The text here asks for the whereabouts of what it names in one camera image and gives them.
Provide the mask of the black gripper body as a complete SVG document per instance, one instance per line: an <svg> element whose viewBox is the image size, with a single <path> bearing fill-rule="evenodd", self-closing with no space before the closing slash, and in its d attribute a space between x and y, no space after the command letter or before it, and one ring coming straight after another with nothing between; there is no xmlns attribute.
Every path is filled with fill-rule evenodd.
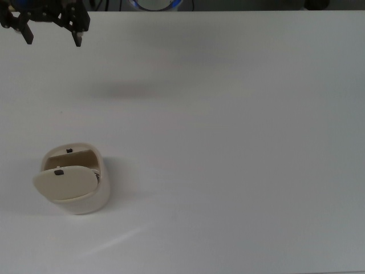
<svg viewBox="0 0 365 274"><path fill-rule="evenodd" d="M1 1L1 12L34 22L86 22L83 1Z"/></svg>

